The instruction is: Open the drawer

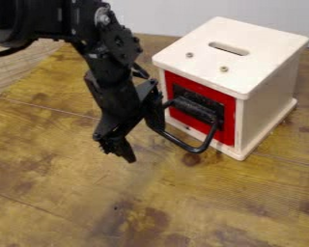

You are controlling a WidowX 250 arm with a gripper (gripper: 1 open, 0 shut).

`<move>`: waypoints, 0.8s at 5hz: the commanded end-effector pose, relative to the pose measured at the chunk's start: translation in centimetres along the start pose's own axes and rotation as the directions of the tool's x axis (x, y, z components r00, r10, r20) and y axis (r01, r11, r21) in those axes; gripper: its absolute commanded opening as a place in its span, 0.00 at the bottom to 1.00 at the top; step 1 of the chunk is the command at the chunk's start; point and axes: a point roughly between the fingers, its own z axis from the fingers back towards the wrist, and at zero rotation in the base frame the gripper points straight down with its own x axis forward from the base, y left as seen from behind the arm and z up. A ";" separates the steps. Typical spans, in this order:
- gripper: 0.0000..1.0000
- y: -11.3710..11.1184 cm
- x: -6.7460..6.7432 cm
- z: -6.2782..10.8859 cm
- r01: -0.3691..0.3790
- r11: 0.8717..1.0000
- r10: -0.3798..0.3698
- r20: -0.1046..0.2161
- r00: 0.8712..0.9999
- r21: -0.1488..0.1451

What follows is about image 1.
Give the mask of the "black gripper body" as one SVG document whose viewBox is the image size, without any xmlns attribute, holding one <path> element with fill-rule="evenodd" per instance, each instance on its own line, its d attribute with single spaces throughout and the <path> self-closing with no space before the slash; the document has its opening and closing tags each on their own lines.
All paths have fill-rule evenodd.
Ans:
<svg viewBox="0 0 309 247">
<path fill-rule="evenodd" d="M 88 59 L 87 63 L 84 79 L 102 110 L 94 138 L 111 132 L 127 136 L 144 120 L 146 99 L 159 93 L 158 81 L 138 63 L 122 65 L 110 58 Z"/>
</svg>

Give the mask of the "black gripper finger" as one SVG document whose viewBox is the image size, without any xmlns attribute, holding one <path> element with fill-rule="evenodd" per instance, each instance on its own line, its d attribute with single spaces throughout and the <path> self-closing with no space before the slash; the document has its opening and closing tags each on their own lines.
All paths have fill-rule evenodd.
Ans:
<svg viewBox="0 0 309 247">
<path fill-rule="evenodd" d="M 106 154 L 116 154 L 123 157 L 130 163 L 136 162 L 136 154 L 127 137 L 114 132 L 107 135 L 98 135 L 96 141 L 99 142 L 100 149 Z"/>
<path fill-rule="evenodd" d="M 152 92 L 146 99 L 144 119 L 148 127 L 156 131 L 166 130 L 166 111 L 163 95 Z"/>
</svg>

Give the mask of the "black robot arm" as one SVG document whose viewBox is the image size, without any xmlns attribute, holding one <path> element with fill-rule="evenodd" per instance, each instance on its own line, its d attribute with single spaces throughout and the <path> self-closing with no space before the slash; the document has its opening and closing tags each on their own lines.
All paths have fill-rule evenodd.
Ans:
<svg viewBox="0 0 309 247">
<path fill-rule="evenodd" d="M 143 121 L 164 121 L 158 80 L 136 63 L 139 38 L 103 0 L 0 0 L 0 57 L 42 39 L 71 43 L 87 61 L 84 80 L 102 110 L 95 141 L 136 162 L 128 134 Z"/>
</svg>

